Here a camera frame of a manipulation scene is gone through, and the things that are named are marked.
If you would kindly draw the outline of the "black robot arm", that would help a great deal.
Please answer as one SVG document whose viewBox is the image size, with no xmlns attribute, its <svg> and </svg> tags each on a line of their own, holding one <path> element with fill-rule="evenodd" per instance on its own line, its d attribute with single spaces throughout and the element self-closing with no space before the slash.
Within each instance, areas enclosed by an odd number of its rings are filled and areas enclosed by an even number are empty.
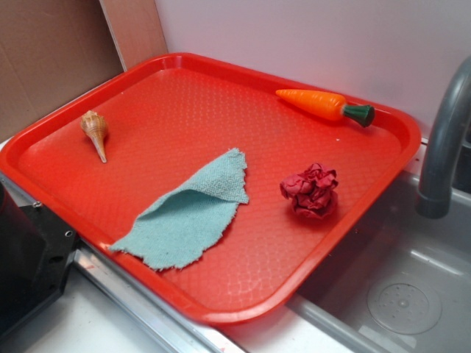
<svg viewBox="0 0 471 353">
<path fill-rule="evenodd" d="M 1 340 L 58 300 L 77 232 L 45 205 L 18 206 L 1 186 Z"/>
</svg>

